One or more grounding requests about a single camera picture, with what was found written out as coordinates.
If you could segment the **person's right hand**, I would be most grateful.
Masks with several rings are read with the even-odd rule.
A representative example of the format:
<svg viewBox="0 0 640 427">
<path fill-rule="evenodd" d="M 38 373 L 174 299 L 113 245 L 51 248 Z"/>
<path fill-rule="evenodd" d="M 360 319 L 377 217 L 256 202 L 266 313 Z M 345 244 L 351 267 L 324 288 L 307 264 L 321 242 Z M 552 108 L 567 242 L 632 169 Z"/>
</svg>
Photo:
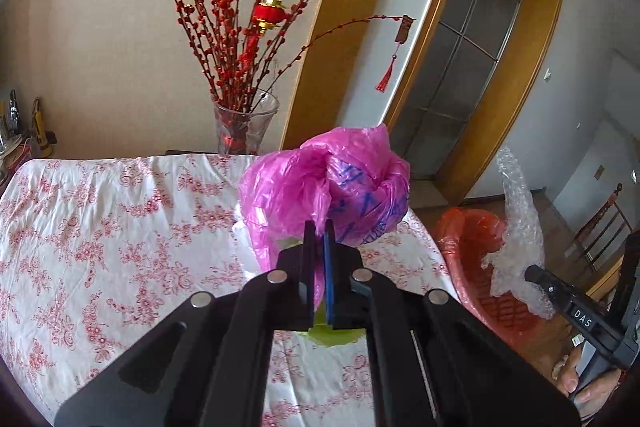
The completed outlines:
<svg viewBox="0 0 640 427">
<path fill-rule="evenodd" d="M 576 391 L 578 385 L 577 365 L 582 357 L 582 346 L 575 347 L 568 355 L 564 365 L 560 369 L 555 387 L 566 397 Z M 575 395 L 575 404 L 584 415 L 594 414 L 617 387 L 622 372 L 620 369 L 612 369 L 601 375 L 587 387 Z"/>
</svg>

